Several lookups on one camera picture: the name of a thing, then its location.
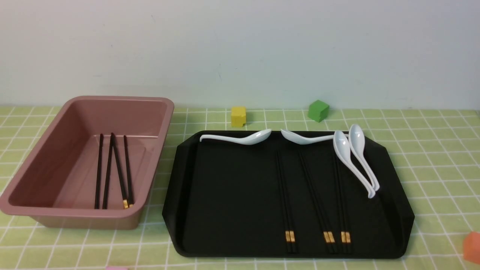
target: spoon bowl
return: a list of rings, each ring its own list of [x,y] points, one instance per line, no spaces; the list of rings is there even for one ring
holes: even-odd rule
[[[228,137],[228,136],[204,134],[200,136],[200,141],[204,139],[213,139],[213,140],[226,141],[226,142],[231,142],[231,143],[236,143],[241,145],[254,145],[254,144],[258,144],[260,142],[265,141],[270,136],[271,133],[272,133],[272,129],[269,128],[269,129],[255,132],[254,134],[244,138],[234,138],[234,137]]]
[[[368,180],[361,174],[361,172],[355,167],[353,164],[351,157],[350,157],[350,143],[348,142],[347,137],[343,132],[337,130],[335,131],[334,138],[333,138],[333,148],[335,153],[340,159],[340,161],[345,164],[347,168],[349,168],[352,173],[360,180],[363,184],[365,189],[368,192],[368,198],[373,198],[375,196],[375,190],[370,185]]]

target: green grid tablecloth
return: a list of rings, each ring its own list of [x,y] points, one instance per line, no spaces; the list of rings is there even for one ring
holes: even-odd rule
[[[59,107],[0,107],[0,190]],[[0,213],[0,269],[480,269],[462,259],[462,241],[480,231],[480,117],[474,110],[331,110],[317,123],[306,110],[247,110],[232,128],[228,109],[175,109],[150,201],[133,231],[45,228]],[[184,258],[161,217],[176,146],[201,130],[348,130],[359,124],[387,147],[416,214],[399,260]]]

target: yellow block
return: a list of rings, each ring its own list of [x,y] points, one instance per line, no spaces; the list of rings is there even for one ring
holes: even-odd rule
[[[247,109],[245,107],[232,107],[232,127],[243,127],[247,123]]]

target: white wall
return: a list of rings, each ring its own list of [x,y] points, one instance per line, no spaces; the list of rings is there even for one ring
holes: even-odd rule
[[[479,0],[1,0],[0,103],[480,109]]]

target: green block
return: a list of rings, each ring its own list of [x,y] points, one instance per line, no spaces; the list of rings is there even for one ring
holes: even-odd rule
[[[308,107],[308,118],[320,122],[328,116],[330,106],[323,101],[317,100]]]

